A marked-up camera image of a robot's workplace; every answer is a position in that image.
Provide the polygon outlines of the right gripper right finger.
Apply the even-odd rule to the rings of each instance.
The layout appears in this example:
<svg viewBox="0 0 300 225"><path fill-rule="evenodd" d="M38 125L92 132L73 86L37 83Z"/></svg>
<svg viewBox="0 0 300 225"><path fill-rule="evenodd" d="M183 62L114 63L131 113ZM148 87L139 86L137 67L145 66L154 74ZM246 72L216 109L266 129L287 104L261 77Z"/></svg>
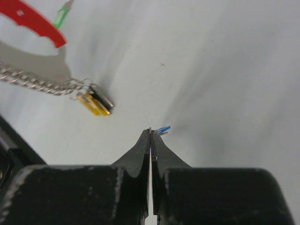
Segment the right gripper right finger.
<svg viewBox="0 0 300 225"><path fill-rule="evenodd" d="M293 225L275 177L262 168L195 168L150 134L159 225Z"/></svg>

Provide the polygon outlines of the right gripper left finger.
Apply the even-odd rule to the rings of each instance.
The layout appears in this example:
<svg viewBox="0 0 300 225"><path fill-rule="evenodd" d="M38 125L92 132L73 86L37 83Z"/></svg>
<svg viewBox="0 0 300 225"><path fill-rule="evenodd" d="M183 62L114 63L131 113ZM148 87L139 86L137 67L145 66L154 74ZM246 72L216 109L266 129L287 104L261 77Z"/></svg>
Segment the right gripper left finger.
<svg viewBox="0 0 300 225"><path fill-rule="evenodd" d="M29 165L0 199L3 225L143 225L150 132L111 165Z"/></svg>

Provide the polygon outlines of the key with blue cap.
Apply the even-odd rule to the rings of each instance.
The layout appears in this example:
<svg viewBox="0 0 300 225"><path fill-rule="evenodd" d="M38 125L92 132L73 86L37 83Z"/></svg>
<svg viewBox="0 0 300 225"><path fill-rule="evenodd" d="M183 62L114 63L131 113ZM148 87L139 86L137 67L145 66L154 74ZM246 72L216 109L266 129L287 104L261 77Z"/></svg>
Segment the key with blue cap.
<svg viewBox="0 0 300 225"><path fill-rule="evenodd" d="M159 129L157 129L156 132L157 132L159 135L166 135L166 134L168 134L168 130L169 130L170 128L171 128L170 126L161 127L161 128L159 128Z"/></svg>

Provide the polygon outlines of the red handled metal key holder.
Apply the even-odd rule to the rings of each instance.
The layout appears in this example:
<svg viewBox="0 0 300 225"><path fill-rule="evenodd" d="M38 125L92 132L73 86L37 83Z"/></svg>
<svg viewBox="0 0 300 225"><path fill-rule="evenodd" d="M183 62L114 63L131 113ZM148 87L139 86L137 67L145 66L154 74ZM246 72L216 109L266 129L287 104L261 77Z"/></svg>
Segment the red handled metal key holder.
<svg viewBox="0 0 300 225"><path fill-rule="evenodd" d="M74 79L67 64L67 41L59 29L23 0L2 0L0 14L49 43L32 42L22 49L0 42L0 80L54 96L65 96L85 90L85 81Z"/></svg>

